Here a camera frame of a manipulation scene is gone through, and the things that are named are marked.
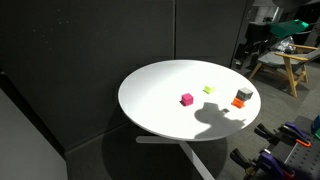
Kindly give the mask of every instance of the table leg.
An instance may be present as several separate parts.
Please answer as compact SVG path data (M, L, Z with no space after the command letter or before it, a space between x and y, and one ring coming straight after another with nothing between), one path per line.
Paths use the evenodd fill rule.
M201 162L199 157L185 141L178 141L167 139L159 136L138 136L136 138L137 143L150 143L150 144L179 144L184 153L188 156L190 161L196 167L200 175L204 180L215 180L208 169Z

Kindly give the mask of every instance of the black panel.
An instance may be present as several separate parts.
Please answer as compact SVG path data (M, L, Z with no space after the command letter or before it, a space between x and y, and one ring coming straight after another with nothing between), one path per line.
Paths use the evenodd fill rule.
M14 0L0 7L0 68L66 150L123 123L109 121L121 81L172 58L170 0Z
M176 58L230 66L246 0L177 0Z

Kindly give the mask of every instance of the wooden chair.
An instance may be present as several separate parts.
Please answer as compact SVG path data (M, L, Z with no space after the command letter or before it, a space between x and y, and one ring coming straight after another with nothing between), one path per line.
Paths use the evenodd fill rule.
M270 70L271 72L289 80L291 94L297 97L296 86L301 80L308 82L307 70L305 64L320 56L320 48L289 44L296 47L297 54L284 54L278 52L269 52L258 58L258 64L252 71L249 79L259 70ZM284 69L286 73L280 73L278 70Z

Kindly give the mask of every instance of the round white table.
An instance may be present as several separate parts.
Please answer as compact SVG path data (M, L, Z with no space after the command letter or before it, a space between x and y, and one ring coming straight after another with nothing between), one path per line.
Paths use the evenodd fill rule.
M205 86L216 89L207 94L203 91ZM231 103L244 87L253 94L239 109ZM180 102L186 93L194 98L189 106ZM124 113L136 125L160 136L138 137L137 142L178 143L187 155L193 156L185 141L227 137L248 126L261 106L257 89L245 77L198 60L169 60L144 66L122 82L118 98ZM201 161L192 161L202 171L203 167L197 167ZM200 172L205 179L214 179L208 173Z

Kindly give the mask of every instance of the green object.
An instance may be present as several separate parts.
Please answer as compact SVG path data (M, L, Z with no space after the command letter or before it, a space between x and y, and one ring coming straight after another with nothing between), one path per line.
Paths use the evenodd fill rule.
M320 129L318 129L318 131L315 133L316 137L318 140L320 140Z
M209 87L209 86L204 86L204 92L206 92L207 94L211 94L211 93L213 93L214 91L216 90L216 88L215 87Z
M278 38L282 38L306 30L309 24L296 19L287 22L272 23L270 26L270 32Z

